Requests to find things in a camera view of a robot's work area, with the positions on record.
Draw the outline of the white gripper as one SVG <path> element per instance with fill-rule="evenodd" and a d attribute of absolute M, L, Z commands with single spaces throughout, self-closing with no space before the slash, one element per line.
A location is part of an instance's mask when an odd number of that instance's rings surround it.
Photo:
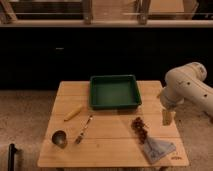
<path fill-rule="evenodd" d="M 163 89 L 160 93 L 160 102 L 165 108 L 162 110 L 163 125 L 168 126 L 172 123 L 175 116 L 175 112 L 169 110 L 173 110 L 175 107 L 181 104 L 183 102 L 183 97 L 175 91 Z"/>

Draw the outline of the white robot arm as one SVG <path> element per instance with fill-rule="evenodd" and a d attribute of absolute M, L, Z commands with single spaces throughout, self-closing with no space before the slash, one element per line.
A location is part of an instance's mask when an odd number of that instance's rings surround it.
<path fill-rule="evenodd" d="M 210 116 L 213 124 L 213 87 L 204 83 L 207 77 L 205 66 L 191 62 L 175 67 L 165 74 L 165 87 L 159 94 L 164 114 L 171 114 L 185 99 L 199 106 Z"/>

